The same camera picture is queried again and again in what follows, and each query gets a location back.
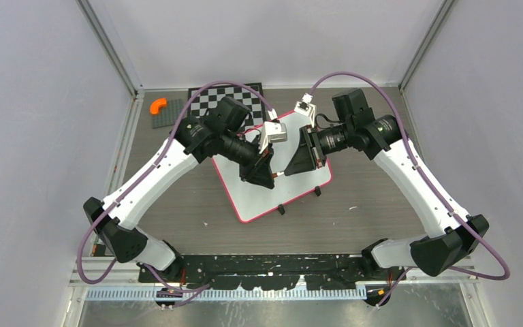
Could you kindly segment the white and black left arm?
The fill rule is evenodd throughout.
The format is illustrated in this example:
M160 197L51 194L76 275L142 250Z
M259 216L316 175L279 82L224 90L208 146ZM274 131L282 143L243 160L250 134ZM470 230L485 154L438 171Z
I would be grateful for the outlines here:
M84 212L116 262L148 264L166 282L180 277L178 254L164 240L138 227L150 206L180 177L206 158L221 155L239 165L240 180L274 188L270 160L272 143L286 139L285 125L266 121L258 138L250 142L238 133L249 109L226 96L204 116L181 119L154 157L114 193L103 200L91 197Z

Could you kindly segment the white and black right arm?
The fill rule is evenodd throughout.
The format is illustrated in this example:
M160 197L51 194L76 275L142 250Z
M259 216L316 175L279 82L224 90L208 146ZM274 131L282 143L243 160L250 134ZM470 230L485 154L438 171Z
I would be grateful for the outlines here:
M383 238L363 249L362 272L380 279L391 267L417 267L436 277L470 255L478 245L473 236L484 236L489 223L483 215L472 216L454 200L443 206L418 172L424 167L408 138L403 138L397 120L387 114L376 118L361 89L332 97L337 120L320 128L316 106L305 94L295 113L305 116L299 128L299 144L284 170L286 176L312 172L325 166L330 153L345 149L363 152L398 186L419 217L424 235L401 240Z

